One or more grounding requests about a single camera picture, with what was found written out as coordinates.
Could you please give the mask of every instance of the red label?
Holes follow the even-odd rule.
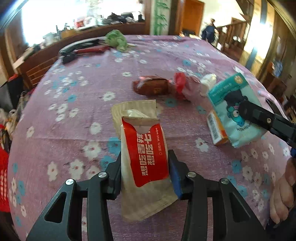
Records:
[[[152,126],[145,134],[139,134],[131,124],[124,120],[122,123],[136,186],[167,178],[168,162],[160,124]]]

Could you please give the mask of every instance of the finger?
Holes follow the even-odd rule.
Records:
[[[279,189],[279,184],[277,183],[274,189],[274,207],[276,209],[276,214],[280,219],[286,220],[289,214],[288,208],[283,204],[281,200],[281,192]]]
[[[287,207],[292,207],[294,203],[293,189],[284,176],[279,179],[279,189],[283,204]]]
[[[274,192],[275,190],[273,191],[271,197],[270,197],[270,203],[269,203],[269,210],[270,210],[270,217],[271,219],[276,223],[278,224],[280,222],[280,218],[279,216],[277,215],[276,213],[276,208],[274,206]]]
[[[291,157],[286,164],[286,171],[285,171],[285,177],[290,186],[293,186],[296,182],[296,168],[293,164],[295,160]]]

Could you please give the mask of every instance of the purple fabric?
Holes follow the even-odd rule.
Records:
[[[132,90],[132,81],[139,76],[172,79],[176,71],[184,71],[198,78],[214,73],[221,81],[237,70],[244,72],[255,92],[268,95],[247,69],[205,41],[177,36],[127,36],[127,40],[137,47],[126,53],[83,55],[65,66],[58,60],[31,96],[15,131],[8,169],[10,208],[21,240],[63,182],[71,177],[88,179],[115,161],[120,142],[110,109],[116,103],[147,99]],[[199,97],[198,104],[173,96],[156,100],[168,149],[205,178],[229,178],[265,225],[273,184],[289,158],[287,144],[266,133],[239,149],[229,143],[215,147],[206,122],[212,109],[207,98]],[[185,201],[140,223],[122,220],[120,197],[108,207],[115,240],[181,239]],[[211,211],[209,215],[211,240]]]

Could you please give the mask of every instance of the red basket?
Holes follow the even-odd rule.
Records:
[[[7,168],[8,153],[0,147],[0,211],[2,212],[10,212],[7,189]]]

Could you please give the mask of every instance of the green plush toy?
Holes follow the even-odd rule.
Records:
[[[107,33],[105,42],[111,47],[116,47],[120,52],[124,52],[128,45],[125,36],[117,29]]]

